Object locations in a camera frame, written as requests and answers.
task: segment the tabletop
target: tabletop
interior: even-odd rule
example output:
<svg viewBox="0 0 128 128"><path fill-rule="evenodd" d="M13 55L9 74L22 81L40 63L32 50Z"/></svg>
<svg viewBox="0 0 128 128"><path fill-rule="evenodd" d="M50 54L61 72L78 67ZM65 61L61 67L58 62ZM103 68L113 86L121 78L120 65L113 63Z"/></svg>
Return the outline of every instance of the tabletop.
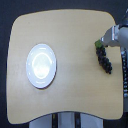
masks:
<svg viewBox="0 0 128 128"><path fill-rule="evenodd" d="M7 114L12 124L54 112L77 111L104 119L123 114L120 48L106 48L112 74L99 66L94 42L115 24L106 12L55 10L20 16L11 31L7 62ZM51 85L37 89L26 75L30 50L48 44L57 59Z"/></svg>

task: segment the white plate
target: white plate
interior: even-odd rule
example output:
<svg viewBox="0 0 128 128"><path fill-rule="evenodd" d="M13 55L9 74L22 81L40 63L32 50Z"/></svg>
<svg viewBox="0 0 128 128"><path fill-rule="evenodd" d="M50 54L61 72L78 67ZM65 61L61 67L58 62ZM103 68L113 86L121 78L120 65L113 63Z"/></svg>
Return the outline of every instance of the white plate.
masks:
<svg viewBox="0 0 128 128"><path fill-rule="evenodd" d="M34 46L28 54L26 73L29 81L37 88L47 87L56 73L56 57L46 44Z"/></svg>

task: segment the gray floor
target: gray floor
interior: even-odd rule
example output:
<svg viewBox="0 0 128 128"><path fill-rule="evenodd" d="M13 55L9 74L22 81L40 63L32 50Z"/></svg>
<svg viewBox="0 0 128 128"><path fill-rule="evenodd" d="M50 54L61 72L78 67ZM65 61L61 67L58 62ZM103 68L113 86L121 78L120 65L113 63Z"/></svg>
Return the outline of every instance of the gray floor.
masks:
<svg viewBox="0 0 128 128"><path fill-rule="evenodd" d="M1 128L28 128L28 123L11 125L6 109L7 53L11 27L23 14L53 9L90 9L109 12L118 24L128 7L128 0L1 0L0 1L0 126ZM127 113L118 121L104 121L105 128L123 128Z"/></svg>

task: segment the wooden table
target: wooden table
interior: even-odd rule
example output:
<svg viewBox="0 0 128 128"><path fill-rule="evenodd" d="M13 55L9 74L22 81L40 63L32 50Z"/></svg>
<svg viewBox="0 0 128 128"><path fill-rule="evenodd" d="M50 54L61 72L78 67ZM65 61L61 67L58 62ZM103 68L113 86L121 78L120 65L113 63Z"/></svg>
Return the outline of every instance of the wooden table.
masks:
<svg viewBox="0 0 128 128"><path fill-rule="evenodd" d="M15 20L7 62L7 114L12 124L40 116L77 111L105 119L123 113L123 78L120 48L107 48L113 72L99 66L94 42L115 24L106 12L55 10L20 16ZM31 85L26 59L36 44L55 53L57 72L46 89Z"/></svg>

